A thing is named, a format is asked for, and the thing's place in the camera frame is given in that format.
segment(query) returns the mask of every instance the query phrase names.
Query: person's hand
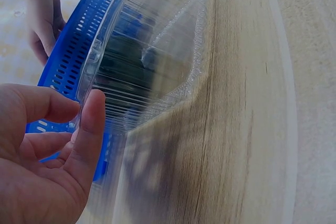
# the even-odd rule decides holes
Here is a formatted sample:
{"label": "person's hand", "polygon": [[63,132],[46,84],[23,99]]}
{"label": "person's hand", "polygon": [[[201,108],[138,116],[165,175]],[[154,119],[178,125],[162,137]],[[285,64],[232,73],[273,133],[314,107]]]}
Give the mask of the person's hand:
{"label": "person's hand", "polygon": [[45,64],[65,26],[60,0],[27,0],[28,42]]}
{"label": "person's hand", "polygon": [[[105,96],[93,90],[79,130],[25,134],[39,119],[68,122],[79,110],[51,88],[0,85],[0,222],[75,223],[90,191],[105,121]],[[59,157],[40,159],[60,150]]]}

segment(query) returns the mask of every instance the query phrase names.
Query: transparent plastic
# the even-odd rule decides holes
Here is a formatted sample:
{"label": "transparent plastic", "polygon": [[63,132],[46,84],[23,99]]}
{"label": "transparent plastic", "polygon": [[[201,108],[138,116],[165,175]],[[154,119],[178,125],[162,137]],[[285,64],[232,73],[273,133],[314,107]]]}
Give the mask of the transparent plastic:
{"label": "transparent plastic", "polygon": [[77,98],[106,95],[106,131],[123,133],[191,95],[206,0],[112,0],[83,64]]}

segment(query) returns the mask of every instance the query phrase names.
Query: blue plastic rim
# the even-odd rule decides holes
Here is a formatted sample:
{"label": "blue plastic rim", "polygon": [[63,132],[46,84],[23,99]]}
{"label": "blue plastic rim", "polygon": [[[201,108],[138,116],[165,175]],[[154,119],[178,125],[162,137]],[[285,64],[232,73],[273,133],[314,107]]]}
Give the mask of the blue plastic rim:
{"label": "blue plastic rim", "polygon": [[[55,44],[38,86],[51,87],[65,97],[74,101],[77,100],[76,92],[80,79],[80,69],[85,62],[93,39],[111,1],[80,0]],[[27,133],[73,133],[73,130],[74,128],[69,127],[69,123],[58,124],[46,120],[33,122],[26,127]],[[105,174],[107,166],[106,153],[110,141],[112,141],[110,135],[105,133],[93,181],[98,180]],[[44,159],[42,162],[54,159],[57,156],[58,153]]]}

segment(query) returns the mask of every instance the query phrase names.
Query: light wood table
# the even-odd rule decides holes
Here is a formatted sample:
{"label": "light wood table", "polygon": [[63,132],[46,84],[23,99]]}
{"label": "light wood table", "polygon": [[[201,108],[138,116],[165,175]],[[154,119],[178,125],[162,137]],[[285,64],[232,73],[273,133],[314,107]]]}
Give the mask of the light wood table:
{"label": "light wood table", "polygon": [[192,99],[129,134],[101,221],[335,224],[336,0],[209,0],[206,39]]}

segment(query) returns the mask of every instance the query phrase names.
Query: dark object inside container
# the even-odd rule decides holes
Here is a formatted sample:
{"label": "dark object inside container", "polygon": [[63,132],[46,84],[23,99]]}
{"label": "dark object inside container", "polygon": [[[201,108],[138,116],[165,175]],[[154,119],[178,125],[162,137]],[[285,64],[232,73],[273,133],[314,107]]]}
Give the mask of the dark object inside container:
{"label": "dark object inside container", "polygon": [[[148,106],[154,71],[144,67],[142,49],[130,37],[110,37],[93,85],[106,95],[107,118],[124,116],[128,111],[136,118]],[[154,65],[155,51],[151,53]]]}

